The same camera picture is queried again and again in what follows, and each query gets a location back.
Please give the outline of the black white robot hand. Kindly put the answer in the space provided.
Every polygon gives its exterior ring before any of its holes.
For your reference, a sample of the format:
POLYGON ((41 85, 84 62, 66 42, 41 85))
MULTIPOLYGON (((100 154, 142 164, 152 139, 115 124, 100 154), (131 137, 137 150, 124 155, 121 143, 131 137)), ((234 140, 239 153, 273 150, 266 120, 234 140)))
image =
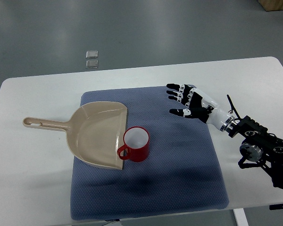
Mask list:
POLYGON ((220 105, 202 92, 200 89, 187 84, 166 85, 168 98, 185 106, 184 109, 170 109, 171 114, 189 118, 199 119, 205 124, 214 125, 219 131, 227 130, 233 124, 235 117, 223 110, 220 105))

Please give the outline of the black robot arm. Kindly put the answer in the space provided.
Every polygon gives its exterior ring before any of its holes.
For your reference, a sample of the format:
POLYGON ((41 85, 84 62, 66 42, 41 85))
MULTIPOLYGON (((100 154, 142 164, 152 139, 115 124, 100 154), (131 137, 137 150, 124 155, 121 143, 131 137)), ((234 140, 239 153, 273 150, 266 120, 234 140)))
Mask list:
POLYGON ((230 113, 236 117, 228 124, 226 131, 229 137, 237 134, 244 137, 240 146, 242 158, 238 165, 241 169, 261 167, 270 177, 274 187, 283 189, 283 139, 269 133, 249 116, 241 118, 229 95, 230 113))

